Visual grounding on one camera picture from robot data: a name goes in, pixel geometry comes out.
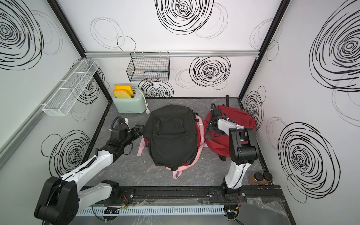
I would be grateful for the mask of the black backpack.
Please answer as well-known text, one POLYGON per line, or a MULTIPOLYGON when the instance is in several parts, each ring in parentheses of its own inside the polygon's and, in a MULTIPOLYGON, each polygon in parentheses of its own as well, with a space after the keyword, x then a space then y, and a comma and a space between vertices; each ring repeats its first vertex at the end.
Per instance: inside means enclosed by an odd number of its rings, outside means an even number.
POLYGON ((143 128, 155 165, 177 171, 189 166, 198 152, 196 115, 187 106, 166 105, 150 113, 143 128))

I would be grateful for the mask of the red backpack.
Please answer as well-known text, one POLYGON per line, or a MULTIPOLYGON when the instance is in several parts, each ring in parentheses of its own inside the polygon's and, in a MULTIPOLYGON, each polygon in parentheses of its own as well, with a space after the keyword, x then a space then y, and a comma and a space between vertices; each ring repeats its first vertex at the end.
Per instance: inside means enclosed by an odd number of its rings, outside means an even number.
MULTIPOLYGON (((256 129, 255 119, 249 115, 247 112, 232 108, 229 106, 229 97, 226 97, 225 105, 215 105, 215 103, 211 104, 211 110, 214 108, 220 108, 222 115, 225 117, 224 119, 230 118, 235 121, 238 125, 244 127, 251 127, 252 129, 256 129)), ((228 135, 224 135, 224 132, 209 132, 206 131, 207 123, 210 121, 211 113, 209 112, 205 117, 205 126, 204 126, 204 135, 209 138, 205 139, 205 143, 207 147, 216 153, 220 160, 226 161, 227 158, 230 157, 229 153, 229 137, 228 135)))

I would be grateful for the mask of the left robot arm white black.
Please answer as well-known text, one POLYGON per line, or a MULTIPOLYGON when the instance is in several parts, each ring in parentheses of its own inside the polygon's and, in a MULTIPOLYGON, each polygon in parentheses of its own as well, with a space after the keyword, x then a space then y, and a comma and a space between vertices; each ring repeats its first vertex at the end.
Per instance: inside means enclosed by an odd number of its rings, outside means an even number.
POLYGON ((68 225, 81 210, 102 200, 114 203, 120 199, 117 182, 104 180, 84 189, 101 170, 114 163, 124 149, 143 135, 143 125, 129 128, 127 123, 111 127, 111 136, 97 154, 71 172, 61 177, 49 178, 42 188, 34 217, 43 224, 68 225))

